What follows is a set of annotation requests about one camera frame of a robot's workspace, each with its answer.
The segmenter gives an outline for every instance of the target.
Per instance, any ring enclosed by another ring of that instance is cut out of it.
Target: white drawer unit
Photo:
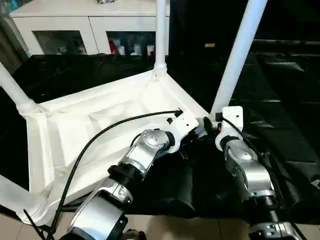
[[[156,0],[33,0],[11,14],[29,55],[111,54],[110,42],[130,54],[155,45]],[[170,3],[166,3],[165,44],[169,49]]]

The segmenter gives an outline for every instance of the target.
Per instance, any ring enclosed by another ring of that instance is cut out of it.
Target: black cloth
[[[226,60],[209,64],[169,58],[168,73],[209,112]],[[35,55],[13,76],[30,98],[41,103],[151,70],[153,65],[139,57]],[[285,207],[301,223],[320,223],[320,190],[311,185],[320,179],[318,65],[317,58],[249,55],[230,103],[243,107],[244,132],[268,153],[264,161],[272,168]],[[0,174],[28,189],[26,123],[2,89],[0,99],[5,113],[0,151],[11,156],[2,161]],[[185,218],[243,214],[212,137],[158,159],[128,212]]]

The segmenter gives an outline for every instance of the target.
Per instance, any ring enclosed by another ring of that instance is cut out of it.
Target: white metal frame
[[[32,55],[44,54],[33,31],[79,31],[87,54],[98,53],[87,16],[14,17],[13,20]]]
[[[215,102],[213,104],[213,108],[211,111],[211,117],[214,119],[213,115],[221,111],[221,108],[226,107],[229,104],[230,98],[232,96],[233,90],[238,81],[240,72],[244,66],[245,59],[249,52],[251,43],[253,41],[253,37],[259,25],[260,19],[262,17],[262,13],[266,6],[267,0],[249,0],[240,28],[235,39],[234,46],[232,48],[227,67],[225,69]],[[151,71],[141,73],[139,75],[135,75],[132,77],[124,78],[119,80],[119,82],[108,83],[111,84],[112,88],[118,89],[127,84],[141,84],[141,79],[143,81],[147,80],[150,84],[149,87],[156,83],[155,93],[157,93],[160,88],[163,87],[168,97],[172,99],[172,102],[175,101],[183,110],[190,110],[196,117],[200,119],[203,118],[206,114],[203,108],[201,108],[195,100],[193,100],[167,73],[166,73],[166,63],[165,63],[165,22],[166,22],[166,14],[165,14],[166,1],[165,0],[157,0],[156,7],[156,61],[154,65],[153,73]],[[69,108],[73,102],[80,100],[85,101],[90,96],[100,96],[101,92],[104,89],[110,89],[110,87],[105,84],[102,86],[98,86],[95,88],[87,89],[82,92],[78,92],[66,97],[54,99],[52,101],[41,103],[39,105],[35,104],[27,95],[23,92],[23,90],[19,87],[19,85],[15,82],[15,80],[11,77],[8,71],[0,64],[0,85],[3,89],[8,93],[10,98],[14,101],[19,110],[19,113],[22,116],[27,116],[27,123],[29,116],[41,116],[42,113],[37,113],[44,111],[50,111],[50,114],[53,114],[55,108],[58,105],[64,105],[65,108]],[[147,94],[145,96],[145,100],[148,102],[149,99],[153,99],[152,94]],[[89,108],[94,108],[94,104],[88,104],[86,106]],[[37,131],[45,131],[46,129],[28,129],[28,138],[32,137]],[[40,134],[39,138],[45,138],[46,136]],[[101,165],[95,166],[95,168],[103,168]],[[88,191],[92,190],[94,187],[94,182],[90,182],[91,185],[88,185],[87,181],[91,180],[92,177],[96,178],[95,175],[90,175],[88,178],[82,179],[83,175],[86,175],[87,172],[85,169],[79,169],[78,178],[80,182],[74,183],[73,189],[68,193],[66,201],[72,201],[74,198],[80,197],[81,194],[85,194]],[[8,179],[0,176],[0,205],[15,211],[21,220],[24,223],[29,223],[26,216],[22,213],[22,209],[27,209],[32,219],[38,225],[46,224],[53,216],[55,210],[57,209],[59,203],[59,196],[62,193],[63,184],[56,184],[52,187],[49,197],[40,194],[30,193],[15,183],[9,181]]]
[[[111,54],[107,32],[155,32],[155,16],[90,16],[99,53]],[[169,52],[169,16],[165,17],[165,54]]]

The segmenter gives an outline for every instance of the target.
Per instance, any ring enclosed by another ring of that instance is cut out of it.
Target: white pole
[[[167,71],[166,65],[166,0],[156,0],[155,64],[156,75]]]
[[[248,0],[209,118],[227,107],[244,67],[268,0]]]
[[[27,115],[28,113],[38,111],[37,104],[25,94],[1,62],[0,86],[14,101],[16,108],[21,115]]]
[[[30,217],[37,222],[47,211],[47,198],[33,194],[0,175],[0,205],[16,212],[17,216],[24,222],[29,220],[24,209]]]

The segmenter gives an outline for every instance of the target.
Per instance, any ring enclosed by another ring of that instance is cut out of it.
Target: glass cabinet door
[[[88,17],[13,17],[31,55],[92,55],[98,49]]]
[[[86,55],[79,31],[33,31],[44,54]]]
[[[107,31],[110,53],[125,56],[154,56],[154,31]]]
[[[156,46],[155,16],[89,17],[99,53],[152,56]],[[165,18],[165,54],[169,52],[169,16]]]

